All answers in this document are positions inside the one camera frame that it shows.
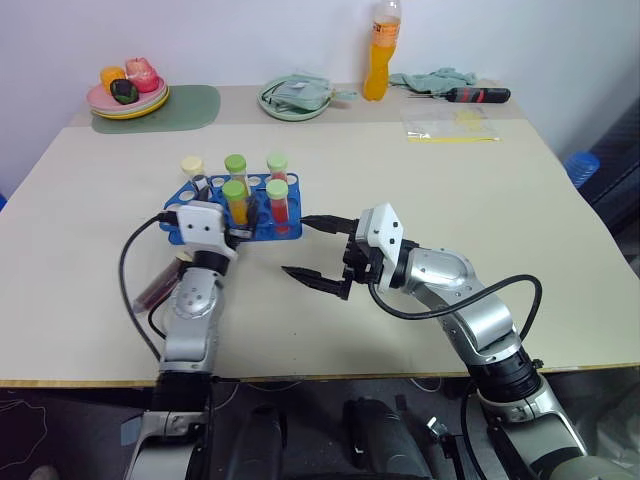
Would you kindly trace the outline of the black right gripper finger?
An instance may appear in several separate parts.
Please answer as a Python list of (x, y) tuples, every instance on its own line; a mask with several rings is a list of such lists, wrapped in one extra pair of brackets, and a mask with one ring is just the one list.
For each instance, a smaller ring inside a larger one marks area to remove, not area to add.
[(338, 217), (334, 215), (307, 215), (301, 218), (301, 223), (315, 230), (329, 234), (351, 235), (357, 230), (358, 220)]
[(324, 277), (318, 271), (303, 267), (282, 266), (281, 269), (293, 279), (311, 289), (337, 296), (342, 300), (349, 298), (351, 281), (348, 279), (332, 280)]

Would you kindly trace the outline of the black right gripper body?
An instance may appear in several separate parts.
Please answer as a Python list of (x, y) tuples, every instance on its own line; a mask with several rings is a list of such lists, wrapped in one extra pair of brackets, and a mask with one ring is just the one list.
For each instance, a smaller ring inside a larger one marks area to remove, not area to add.
[(363, 240), (356, 240), (358, 219), (350, 221), (348, 240), (343, 254), (343, 279), (347, 283), (378, 284), (383, 270), (383, 254)]

